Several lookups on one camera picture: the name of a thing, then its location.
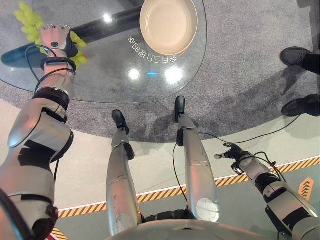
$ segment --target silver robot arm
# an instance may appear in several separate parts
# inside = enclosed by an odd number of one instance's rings
[[[31,239],[36,240],[45,239],[58,219],[50,163],[62,158],[74,139],[65,123],[69,102],[75,95],[76,67],[67,57],[78,53],[69,26],[49,24],[47,29],[40,29],[40,34],[42,44],[51,50],[41,63],[46,75],[16,118],[8,138],[8,155],[0,167],[0,189],[24,219]],[[0,208],[1,239],[21,239],[13,230],[5,210]]]
[[[217,154],[216,159],[235,159],[231,166],[238,174],[246,173],[262,194],[267,207],[265,212],[281,233],[293,240],[319,240],[320,219],[314,207],[287,183],[281,181],[255,156],[233,143],[225,143],[231,150]]]

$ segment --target robot leg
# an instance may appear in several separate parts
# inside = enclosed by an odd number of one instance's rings
[[[106,202],[109,231],[112,236],[142,222],[129,160],[134,151],[129,144],[129,129],[119,110],[112,112],[117,132],[112,140],[112,152],[106,178]]]
[[[179,125],[177,144],[184,146],[188,209],[198,220],[216,222],[220,208],[216,182],[204,146],[185,113],[185,105],[185,98],[178,96],[175,100],[175,121]]]

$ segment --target glass table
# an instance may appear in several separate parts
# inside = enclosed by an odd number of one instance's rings
[[[198,14],[196,36],[186,52],[166,56],[153,51],[140,30],[143,0],[27,1],[45,24],[68,24],[87,43],[83,49],[88,62],[75,77],[78,101],[98,103],[147,103],[175,94],[198,72],[206,50],[207,21],[204,3],[194,0]],[[5,19],[8,33],[1,38],[0,79],[12,86],[33,92],[37,80],[32,76],[25,50],[26,36],[20,31],[14,10],[18,1],[7,3]],[[30,51],[31,64],[38,76],[41,59],[37,48]]]

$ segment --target person's foot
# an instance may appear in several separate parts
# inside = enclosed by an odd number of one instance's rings
[[[295,117],[300,114],[318,117],[320,115],[320,94],[311,94],[305,98],[290,101],[284,105],[281,113],[287,117]]]
[[[124,115],[122,114],[121,111],[119,110],[113,110],[112,111],[112,118],[113,118],[113,121],[115,122],[116,124],[116,127],[118,129],[125,129],[125,134],[128,135],[130,133],[130,130],[127,126],[127,123],[126,123],[126,119],[124,117]]]
[[[280,57],[280,60],[287,66],[293,66],[293,65],[301,66],[305,56],[309,53],[311,52],[305,48],[292,46],[283,50],[280,53],[279,57]]]
[[[179,116],[185,114],[186,99],[184,96],[177,96],[174,103],[174,121],[179,122]]]

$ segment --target black strap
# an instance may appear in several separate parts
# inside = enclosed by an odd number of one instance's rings
[[[47,57],[43,60],[41,60],[41,68],[44,70],[45,64],[55,64],[55,63],[69,63],[73,69],[73,71],[77,70],[77,66],[74,61],[72,61],[70,58],[67,57]]]

